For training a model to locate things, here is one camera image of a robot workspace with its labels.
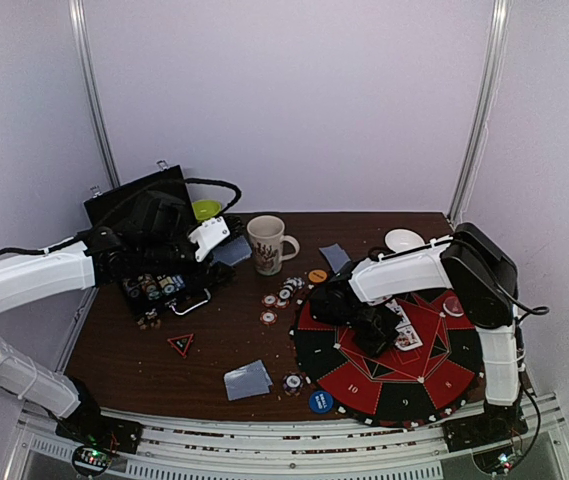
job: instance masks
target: green bowl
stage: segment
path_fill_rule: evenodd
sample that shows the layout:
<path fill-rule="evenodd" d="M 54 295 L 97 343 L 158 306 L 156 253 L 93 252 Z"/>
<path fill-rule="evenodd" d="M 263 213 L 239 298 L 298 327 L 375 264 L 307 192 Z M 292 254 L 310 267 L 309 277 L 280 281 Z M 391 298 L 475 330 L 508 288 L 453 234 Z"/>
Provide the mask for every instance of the green bowl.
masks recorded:
<path fill-rule="evenodd" d="M 222 204 L 217 200 L 198 200 L 191 205 L 193 206 L 193 212 L 195 212 L 195 219 L 199 223 L 213 218 L 222 211 Z"/>

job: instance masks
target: white bowl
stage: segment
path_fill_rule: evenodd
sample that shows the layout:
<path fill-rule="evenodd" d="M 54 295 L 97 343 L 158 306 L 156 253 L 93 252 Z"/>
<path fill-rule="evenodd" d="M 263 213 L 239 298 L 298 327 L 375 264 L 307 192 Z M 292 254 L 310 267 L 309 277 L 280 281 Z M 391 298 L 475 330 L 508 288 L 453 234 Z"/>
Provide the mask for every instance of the white bowl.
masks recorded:
<path fill-rule="evenodd" d="M 384 237 L 386 246 L 394 252 L 405 252 L 424 245 L 424 239 L 412 230 L 396 228 Z"/>

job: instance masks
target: table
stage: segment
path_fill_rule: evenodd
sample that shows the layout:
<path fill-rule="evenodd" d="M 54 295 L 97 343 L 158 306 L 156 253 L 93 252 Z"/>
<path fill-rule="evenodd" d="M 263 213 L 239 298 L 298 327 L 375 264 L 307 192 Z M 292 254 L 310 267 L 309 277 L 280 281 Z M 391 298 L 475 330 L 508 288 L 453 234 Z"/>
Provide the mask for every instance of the table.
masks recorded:
<path fill-rule="evenodd" d="M 275 325 L 259 321 L 261 299 L 288 276 L 328 270 L 318 248 L 339 243 L 354 259 L 384 244 L 385 233 L 408 228 L 430 239 L 451 232 L 441 213 L 277 213 L 286 233 L 301 244 L 300 254 L 272 278 L 258 275 L 251 261 L 237 267 L 229 286 L 186 317 L 162 316 L 159 330 L 140 331 L 114 285 L 100 289 L 71 356 L 66 373 L 83 380 L 103 407 L 118 410 L 231 421 L 305 421 L 335 419 L 310 411 L 311 388 L 287 397 L 282 377 L 297 371 L 288 337 L 295 309 L 278 310 Z M 254 215 L 245 216 L 245 220 Z M 195 335 L 188 358 L 173 350 L 168 338 Z M 223 376 L 262 359 L 275 386 L 272 393 L 229 402 Z M 481 399 L 483 388 L 471 396 Z"/>

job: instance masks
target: metal handle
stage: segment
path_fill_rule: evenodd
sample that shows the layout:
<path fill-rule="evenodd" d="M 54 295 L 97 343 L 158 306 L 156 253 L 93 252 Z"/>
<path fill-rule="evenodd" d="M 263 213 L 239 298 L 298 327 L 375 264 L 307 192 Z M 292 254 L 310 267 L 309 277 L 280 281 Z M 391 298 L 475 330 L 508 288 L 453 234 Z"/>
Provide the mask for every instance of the metal handle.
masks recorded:
<path fill-rule="evenodd" d="M 204 289 L 204 293 L 206 294 L 206 298 L 204 300 L 202 300 L 200 303 L 196 303 L 195 305 L 193 305 L 192 307 L 187 308 L 186 310 L 184 310 L 183 312 L 180 312 L 177 309 L 177 305 L 172 303 L 169 305 L 169 308 L 173 311 L 173 313 L 175 315 L 178 315 L 180 317 L 186 315 L 187 313 L 192 312 L 193 310 L 195 310 L 196 308 L 201 307 L 202 305 L 206 305 L 208 302 L 211 301 L 211 292 L 208 291 L 208 288 Z"/>

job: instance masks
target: mug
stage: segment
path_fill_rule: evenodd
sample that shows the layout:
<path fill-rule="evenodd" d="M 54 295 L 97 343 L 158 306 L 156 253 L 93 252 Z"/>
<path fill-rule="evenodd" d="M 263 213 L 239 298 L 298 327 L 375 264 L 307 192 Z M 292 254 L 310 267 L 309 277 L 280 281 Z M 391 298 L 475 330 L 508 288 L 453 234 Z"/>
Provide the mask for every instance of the mug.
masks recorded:
<path fill-rule="evenodd" d="M 284 222 L 272 215 L 255 217 L 246 226 L 248 238 L 253 248 L 255 270 L 261 275 L 275 275 L 282 269 L 282 262 L 295 258 L 300 253 L 300 244 L 289 235 L 284 235 Z M 284 242 L 295 250 L 282 255 Z"/>

